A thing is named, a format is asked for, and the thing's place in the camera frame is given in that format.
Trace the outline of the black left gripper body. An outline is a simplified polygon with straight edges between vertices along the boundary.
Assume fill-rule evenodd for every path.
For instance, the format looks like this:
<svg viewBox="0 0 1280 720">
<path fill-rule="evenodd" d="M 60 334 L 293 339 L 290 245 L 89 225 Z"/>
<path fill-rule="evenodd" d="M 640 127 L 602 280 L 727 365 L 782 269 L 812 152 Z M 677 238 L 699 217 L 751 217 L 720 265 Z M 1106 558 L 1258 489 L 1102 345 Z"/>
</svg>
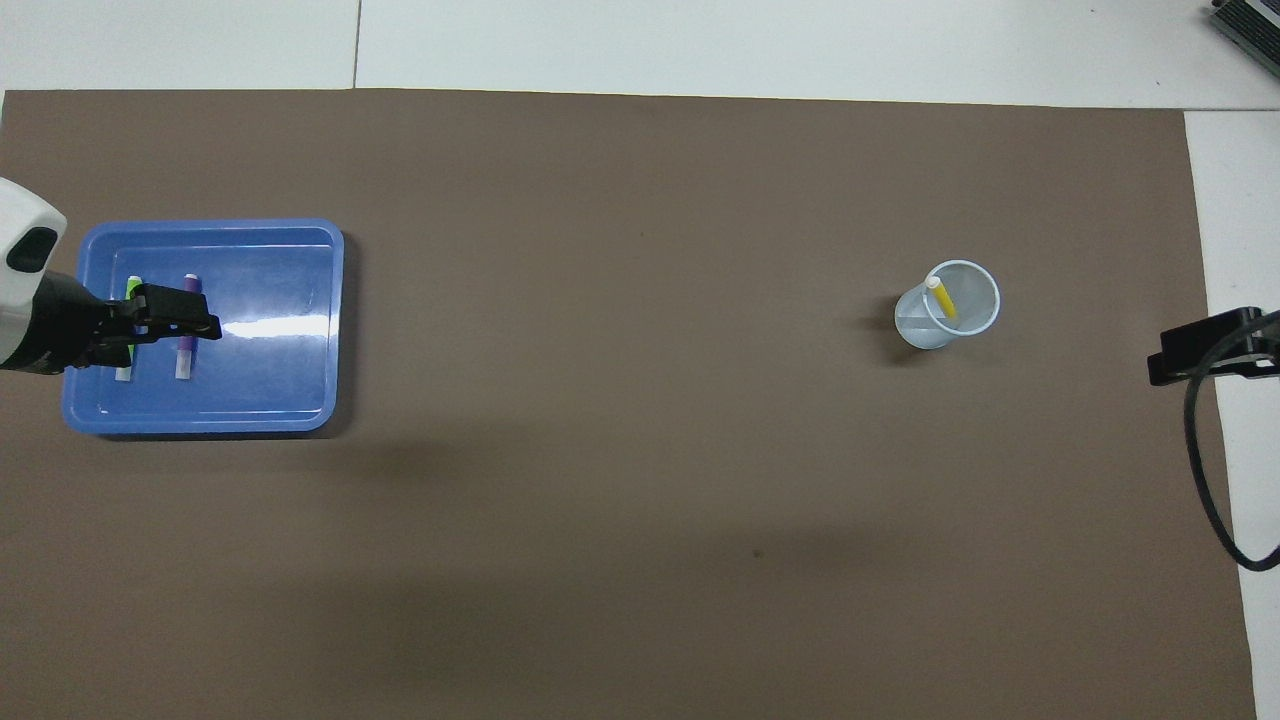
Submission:
<svg viewBox="0 0 1280 720">
<path fill-rule="evenodd" d="M 129 345 L 102 345 L 122 328 L 118 301 L 100 299 L 74 277 L 47 273 L 29 305 L 27 323 L 12 348 L 3 350 L 3 369 L 59 375 L 68 368 L 129 365 Z"/>
</svg>

